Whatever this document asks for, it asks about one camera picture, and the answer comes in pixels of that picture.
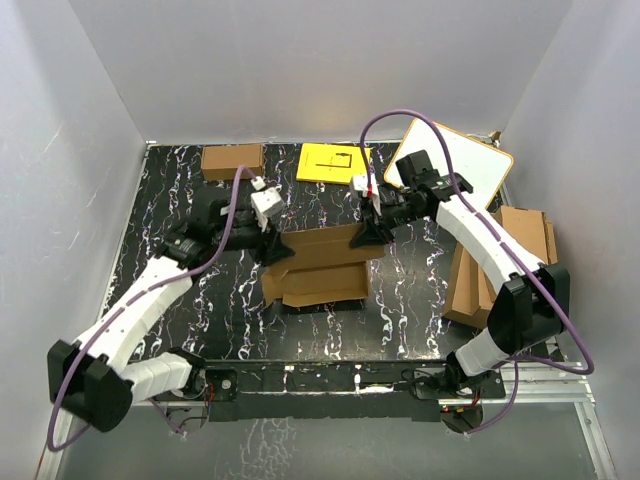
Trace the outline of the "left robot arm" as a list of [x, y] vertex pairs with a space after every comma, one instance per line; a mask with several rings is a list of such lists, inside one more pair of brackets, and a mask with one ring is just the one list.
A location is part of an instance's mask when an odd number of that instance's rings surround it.
[[205, 187], [191, 211], [164, 236], [142, 274], [112, 308], [74, 342], [56, 342], [47, 354], [49, 393], [65, 410], [93, 428], [114, 429], [130, 407], [177, 391], [186, 399], [206, 387], [204, 362], [179, 348], [132, 365], [129, 360], [165, 311], [187, 293], [224, 251], [249, 251], [269, 266], [293, 256], [272, 216], [284, 202], [276, 187], [263, 187], [245, 206], [236, 193]]

